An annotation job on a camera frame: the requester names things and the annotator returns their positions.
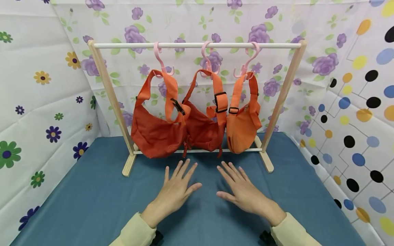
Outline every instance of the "hand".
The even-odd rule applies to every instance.
[[[182,165],[183,161],[179,161],[171,179],[169,179],[169,167],[165,167],[164,184],[161,191],[141,214],[141,218],[151,228],[155,228],[165,217],[180,209],[189,196],[202,187],[201,183],[195,183],[188,188],[188,183],[197,167],[197,163],[182,178],[189,162],[190,159],[187,159],[185,164]]]
[[[284,220],[286,213],[273,200],[263,195],[249,180],[245,171],[239,167],[238,171],[229,162],[229,166],[222,161],[223,168],[217,167],[220,174],[229,184],[234,195],[224,191],[218,191],[216,195],[234,203],[240,209],[265,217],[272,226],[277,226]]]

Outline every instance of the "right hand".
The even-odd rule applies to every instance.
[[[234,195],[218,191],[216,193],[218,197],[234,203],[245,212],[265,217],[272,226],[277,226],[284,220],[286,213],[276,202],[267,198],[252,184],[241,167],[238,171],[231,162],[229,166],[224,161],[221,163],[228,174],[219,166],[217,169],[229,184]]]

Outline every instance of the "orange bag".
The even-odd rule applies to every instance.
[[[206,108],[206,115],[201,113],[190,101],[189,98],[196,84],[196,77],[199,72],[205,73],[207,76],[212,76],[214,84],[214,96],[216,106]],[[191,146],[196,146],[203,150],[214,151],[220,149],[219,156],[222,149],[224,130],[226,128],[227,117],[227,94],[223,91],[223,85],[220,77],[213,72],[200,69],[194,75],[189,91],[185,96],[182,104],[190,107],[190,116],[186,120],[186,129],[188,132],[188,141]]]
[[[163,76],[167,87],[165,101],[165,118],[167,121],[151,115],[143,106],[145,100],[151,98],[151,81],[155,74]],[[167,157],[183,143],[186,144],[185,120],[190,114],[190,107],[179,104],[178,84],[165,72],[151,70],[141,88],[134,106],[131,138],[141,152],[148,158]],[[177,118],[172,121],[174,107],[178,110]]]
[[[244,78],[249,80],[250,101],[238,109]],[[258,85],[253,72],[241,76],[234,85],[229,116],[227,117],[227,144],[232,153],[242,153],[250,148],[255,140],[257,130],[261,127],[258,114],[260,105],[257,102]]]

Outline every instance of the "white rod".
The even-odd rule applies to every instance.
[[[159,43],[159,48],[201,48],[204,43]],[[271,49],[298,49],[301,44],[290,43],[260,43],[260,48]],[[130,48],[153,48],[153,43],[115,43],[94,44],[98,49],[130,49]],[[253,48],[251,43],[210,43],[207,48]]]
[[[261,150],[262,150],[261,148],[251,148],[251,149],[244,150],[244,152],[260,152]],[[229,149],[223,149],[222,151],[223,152],[230,152]],[[214,150],[212,152],[210,152],[208,150],[188,150],[187,152],[188,153],[215,153],[215,152],[219,152],[219,150]],[[176,153],[183,153],[183,150],[176,150],[174,153],[175,154]],[[141,155],[142,152],[141,151],[134,151],[134,154]]]

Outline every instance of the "yellow flower print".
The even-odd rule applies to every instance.
[[[34,79],[37,83],[41,83],[42,85],[49,84],[49,81],[52,79],[49,77],[49,74],[46,74],[44,71],[36,72]]]
[[[75,52],[67,53],[68,57],[66,57],[66,61],[68,61],[68,66],[72,67],[73,69],[81,68],[81,64],[79,63],[78,57],[76,56]]]

